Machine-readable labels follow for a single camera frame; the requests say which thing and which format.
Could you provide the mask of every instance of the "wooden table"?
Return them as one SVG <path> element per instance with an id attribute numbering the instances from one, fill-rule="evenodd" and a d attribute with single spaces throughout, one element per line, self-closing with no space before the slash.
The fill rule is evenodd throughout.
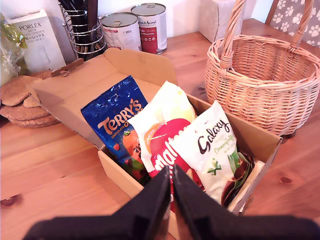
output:
<path id="1" fill-rule="evenodd" d="M 292 38 L 254 19 L 243 22 L 242 33 Z M 194 32 L 169 38 L 163 54 L 173 62 L 179 85 L 204 100 L 209 46 Z M 320 57 L 319 48 L 302 47 Z M 247 215 L 290 214 L 320 223 L 319 120 L 318 100 L 306 124 L 281 145 Z M 106 176 L 96 148 L 62 123 L 28 129 L 2 121 L 1 200 L 15 195 L 13 206 L 1 207 L 2 240 L 21 239 L 35 222 L 55 216 L 112 214 L 130 199 Z"/>

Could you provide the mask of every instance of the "tin can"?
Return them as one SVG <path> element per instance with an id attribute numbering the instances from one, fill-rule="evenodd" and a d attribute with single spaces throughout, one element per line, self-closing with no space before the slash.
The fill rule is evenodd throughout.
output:
<path id="1" fill-rule="evenodd" d="M 131 8 L 139 17 L 142 51 L 161 54 L 167 49 L 166 6 L 143 3 Z"/>
<path id="2" fill-rule="evenodd" d="M 137 15 L 131 12 L 116 12 L 106 15 L 101 22 L 108 48 L 141 51 Z"/>

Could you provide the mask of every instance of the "can label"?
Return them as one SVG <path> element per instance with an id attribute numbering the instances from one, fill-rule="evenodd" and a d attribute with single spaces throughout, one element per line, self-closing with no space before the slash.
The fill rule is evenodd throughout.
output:
<path id="1" fill-rule="evenodd" d="M 123 27 L 103 26 L 103 32 L 108 48 L 141 51 L 138 22 Z"/>
<path id="2" fill-rule="evenodd" d="M 167 48 L 166 12 L 154 16 L 138 16 L 142 51 L 159 54 Z"/>

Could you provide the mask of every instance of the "chair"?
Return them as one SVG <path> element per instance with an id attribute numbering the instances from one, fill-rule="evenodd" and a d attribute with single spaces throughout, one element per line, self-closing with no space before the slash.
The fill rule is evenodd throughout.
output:
<path id="1" fill-rule="evenodd" d="M 274 0 L 265 23 L 293 36 L 301 21 L 304 6 L 305 0 Z M 314 1 L 302 40 L 320 48 L 320 0 Z"/>

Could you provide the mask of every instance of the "can lid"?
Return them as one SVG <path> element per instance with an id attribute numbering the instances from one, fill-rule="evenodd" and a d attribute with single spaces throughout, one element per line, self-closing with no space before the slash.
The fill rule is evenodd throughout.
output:
<path id="1" fill-rule="evenodd" d="M 154 16 L 162 14 L 166 10 L 166 6 L 160 3 L 143 3 L 131 8 L 131 12 L 138 16 Z"/>
<path id="2" fill-rule="evenodd" d="M 121 28 L 134 24 L 138 16 L 132 12 L 115 12 L 102 18 L 102 25 L 111 28 Z"/>

